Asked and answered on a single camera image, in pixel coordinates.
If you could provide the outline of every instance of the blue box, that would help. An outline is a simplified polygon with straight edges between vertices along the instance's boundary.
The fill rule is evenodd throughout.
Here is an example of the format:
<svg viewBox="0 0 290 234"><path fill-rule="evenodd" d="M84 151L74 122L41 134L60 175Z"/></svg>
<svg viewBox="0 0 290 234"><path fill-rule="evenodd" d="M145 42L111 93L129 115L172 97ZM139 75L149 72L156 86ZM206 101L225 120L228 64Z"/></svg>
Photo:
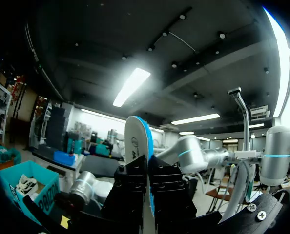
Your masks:
<svg viewBox="0 0 290 234"><path fill-rule="evenodd" d="M54 153L54 160L71 166L75 162L75 155L70 156L69 153L56 151Z"/></svg>
<svg viewBox="0 0 290 234"><path fill-rule="evenodd" d="M33 177L37 182L45 186L34 199L34 202L46 214L51 212L54 206L54 197L60 192L59 174L32 161L23 162L0 170L0 177L7 196L27 217L40 224L23 203L23 196L16 191L16 185L22 174L25 174L28 178Z"/></svg>

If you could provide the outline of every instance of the teal crate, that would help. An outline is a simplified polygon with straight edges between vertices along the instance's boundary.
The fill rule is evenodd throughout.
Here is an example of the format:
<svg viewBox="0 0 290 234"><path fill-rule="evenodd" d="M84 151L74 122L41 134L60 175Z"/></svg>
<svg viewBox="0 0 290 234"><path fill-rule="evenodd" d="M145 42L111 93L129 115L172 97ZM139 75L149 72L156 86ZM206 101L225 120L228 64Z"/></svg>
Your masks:
<svg viewBox="0 0 290 234"><path fill-rule="evenodd" d="M0 177L7 196L31 220L40 224L23 203L23 196L16 191L16 185L22 174L34 178L45 187L34 199L34 202L49 214L54 206L54 196L60 192L59 174L44 168L32 161L23 162L15 166L0 170Z"/></svg>
<svg viewBox="0 0 290 234"><path fill-rule="evenodd" d="M109 150L106 145L99 144L96 146L95 153L97 155L109 156Z"/></svg>

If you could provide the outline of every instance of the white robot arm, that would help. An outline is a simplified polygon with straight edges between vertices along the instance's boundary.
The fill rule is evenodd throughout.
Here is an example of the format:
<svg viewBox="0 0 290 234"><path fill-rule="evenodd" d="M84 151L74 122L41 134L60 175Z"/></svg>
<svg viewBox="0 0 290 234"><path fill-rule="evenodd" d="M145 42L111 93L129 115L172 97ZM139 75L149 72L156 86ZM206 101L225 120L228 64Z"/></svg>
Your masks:
<svg viewBox="0 0 290 234"><path fill-rule="evenodd" d="M267 131L266 147L261 162L260 180L276 186L283 183L290 162L290 128L275 126Z"/></svg>
<svg viewBox="0 0 290 234"><path fill-rule="evenodd" d="M168 164L180 161L184 173L219 166L229 156L229 152L224 148L202 150L199 139L194 135L179 138L174 146L156 155L157 158Z"/></svg>

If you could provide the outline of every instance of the dark ceiling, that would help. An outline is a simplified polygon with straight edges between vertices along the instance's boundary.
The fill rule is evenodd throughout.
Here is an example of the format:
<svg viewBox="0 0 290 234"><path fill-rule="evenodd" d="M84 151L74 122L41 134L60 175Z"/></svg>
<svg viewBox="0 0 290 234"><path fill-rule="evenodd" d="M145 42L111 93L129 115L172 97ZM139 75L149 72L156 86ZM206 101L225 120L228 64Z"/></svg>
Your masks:
<svg viewBox="0 0 290 234"><path fill-rule="evenodd" d="M179 19L185 10L186 19ZM168 31L195 51L171 34L147 51L175 19ZM245 0L48 1L29 26L38 57L65 101L118 117L139 115L155 126L219 113L219 119L179 130L221 133L242 129L237 105L227 95L240 86L249 107L267 105L273 115L276 41L263 8ZM177 68L171 67L174 61ZM121 108L113 106L136 67L150 78Z"/></svg>

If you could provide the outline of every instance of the fluorescent ceiling light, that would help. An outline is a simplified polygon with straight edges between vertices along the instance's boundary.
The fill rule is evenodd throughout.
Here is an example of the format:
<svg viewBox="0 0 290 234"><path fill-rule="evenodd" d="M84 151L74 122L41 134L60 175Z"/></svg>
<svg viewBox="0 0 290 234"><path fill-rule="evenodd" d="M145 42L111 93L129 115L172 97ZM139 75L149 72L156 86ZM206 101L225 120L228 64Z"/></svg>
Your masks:
<svg viewBox="0 0 290 234"><path fill-rule="evenodd" d="M249 125L249 128L259 128L263 126L264 126L264 123L258 123L258 124Z"/></svg>
<svg viewBox="0 0 290 234"><path fill-rule="evenodd" d="M197 139L200 139L200 140L210 141L210 139L208 139L208 138L204 138L204 137L201 137L201 136L197 136L196 138L197 138Z"/></svg>
<svg viewBox="0 0 290 234"><path fill-rule="evenodd" d="M81 110L84 111L84 112L87 112L89 114L92 114L92 115L96 115L96 116L104 117L104 118L107 118L107 119L115 120L115 121L118 121L118 122L121 122L121 123L126 123L126 120L123 120L123 119L114 118L114 117L111 117L111 116L103 115L103 114L100 114L100 113L97 113L97 112L93 112L93 111L89 111L89 110L86 110L86 109L81 109Z"/></svg>
<svg viewBox="0 0 290 234"><path fill-rule="evenodd" d="M180 132L180 135L191 135L194 134L194 132Z"/></svg>
<svg viewBox="0 0 290 234"><path fill-rule="evenodd" d="M238 139L229 139L229 140L223 140L223 143L237 143Z"/></svg>
<svg viewBox="0 0 290 234"><path fill-rule="evenodd" d="M124 102L129 98L129 96L131 96L149 76L149 72L141 68L136 68L124 83L122 89L116 96L113 105L121 107Z"/></svg>
<svg viewBox="0 0 290 234"><path fill-rule="evenodd" d="M163 133L164 130L162 129L158 129L158 128L153 128L153 127L149 127L150 130L154 130L154 131L157 131L157 132L160 132L160 133Z"/></svg>
<svg viewBox="0 0 290 234"><path fill-rule="evenodd" d="M219 118L219 117L220 116L217 113L215 113L215 114L206 115L206 116L198 116L198 117L194 117L194 118L187 118L187 119L177 120L177 121L173 121L171 123L174 124L174 125L178 125L178 124L198 122L198 121L203 121L203 120L213 119L213 118Z"/></svg>
<svg viewBox="0 0 290 234"><path fill-rule="evenodd" d="M274 31L278 48L278 54L280 58L280 88L278 92L277 104L273 114L273 117L279 117L283 109L286 93L288 91L288 81L290 72L289 51L286 36L283 29L265 8L264 11L268 16L272 29Z"/></svg>

